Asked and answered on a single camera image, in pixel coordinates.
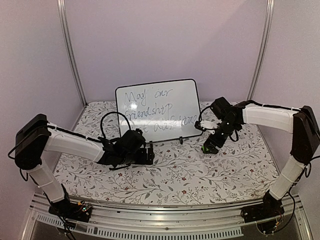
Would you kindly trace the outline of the green black whiteboard eraser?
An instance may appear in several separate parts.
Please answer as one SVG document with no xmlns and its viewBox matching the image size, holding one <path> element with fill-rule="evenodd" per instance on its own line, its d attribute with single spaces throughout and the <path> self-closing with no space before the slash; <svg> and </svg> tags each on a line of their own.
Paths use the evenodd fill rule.
<svg viewBox="0 0 320 240">
<path fill-rule="evenodd" d="M 205 146 L 202 146 L 202 152 L 204 153 L 204 154 L 210 154 L 211 153 L 211 150 L 210 149 L 208 149 L 207 147 L 205 147 Z"/>
</svg>

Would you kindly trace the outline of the white whiteboard black frame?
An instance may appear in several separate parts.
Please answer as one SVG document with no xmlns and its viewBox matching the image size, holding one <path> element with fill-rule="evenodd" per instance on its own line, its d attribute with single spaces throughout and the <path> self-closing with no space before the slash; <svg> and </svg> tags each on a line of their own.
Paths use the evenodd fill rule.
<svg viewBox="0 0 320 240">
<path fill-rule="evenodd" d="M 200 101 L 194 79 L 120 86 L 115 90 L 119 133 L 140 129 L 147 142 L 201 135 L 195 128 Z"/>
</svg>

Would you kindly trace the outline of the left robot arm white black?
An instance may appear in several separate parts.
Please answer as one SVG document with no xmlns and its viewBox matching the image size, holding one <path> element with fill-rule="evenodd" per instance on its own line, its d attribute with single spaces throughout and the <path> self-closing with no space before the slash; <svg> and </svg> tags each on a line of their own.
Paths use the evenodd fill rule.
<svg viewBox="0 0 320 240">
<path fill-rule="evenodd" d="M 152 142 L 147 142 L 140 129 L 129 129 L 114 139 L 84 136 L 49 123 L 40 113 L 15 136 L 15 146 L 8 153 L 15 165 L 35 180 L 55 209 L 63 216 L 74 213 L 74 205 L 62 184 L 42 161 L 43 152 L 60 152 L 82 157 L 118 170 L 134 165 L 152 165 L 155 158 Z"/>
</svg>

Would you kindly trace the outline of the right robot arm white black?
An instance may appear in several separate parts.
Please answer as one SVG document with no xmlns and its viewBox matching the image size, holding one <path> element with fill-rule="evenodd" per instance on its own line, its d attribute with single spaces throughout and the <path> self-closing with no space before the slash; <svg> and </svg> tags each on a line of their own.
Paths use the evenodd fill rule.
<svg viewBox="0 0 320 240">
<path fill-rule="evenodd" d="M 320 147 L 320 128 L 314 110 L 309 105 L 288 107 L 245 100 L 232 104 L 224 97 L 207 106 L 218 123 L 199 116 L 195 128 L 209 132 L 204 152 L 217 154 L 227 139 L 236 141 L 245 125 L 255 125 L 275 158 L 280 170 L 277 180 L 268 190 L 270 199 L 259 206 L 262 218 L 269 218 L 278 210 L 278 203 L 289 189 L 299 181 L 299 176 Z"/>
</svg>

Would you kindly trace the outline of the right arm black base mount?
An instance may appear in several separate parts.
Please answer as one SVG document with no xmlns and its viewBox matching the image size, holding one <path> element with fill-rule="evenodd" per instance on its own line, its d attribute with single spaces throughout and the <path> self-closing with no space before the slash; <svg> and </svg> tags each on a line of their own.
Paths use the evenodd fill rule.
<svg viewBox="0 0 320 240">
<path fill-rule="evenodd" d="M 284 214 L 281 200 L 273 197 L 264 197 L 262 203 L 245 206 L 240 211 L 240 216 L 245 223 L 260 221 Z"/>
</svg>

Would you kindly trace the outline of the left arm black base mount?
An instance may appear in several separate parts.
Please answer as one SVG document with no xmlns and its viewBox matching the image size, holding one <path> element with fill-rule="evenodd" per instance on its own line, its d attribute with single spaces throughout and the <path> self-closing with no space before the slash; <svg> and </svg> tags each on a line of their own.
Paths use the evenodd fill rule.
<svg viewBox="0 0 320 240">
<path fill-rule="evenodd" d="M 58 202 L 49 201 L 49 203 L 50 207 L 48 212 L 63 219 L 88 223 L 92 215 L 92 204 L 84 201 L 74 203 L 69 199 L 63 199 Z"/>
</svg>

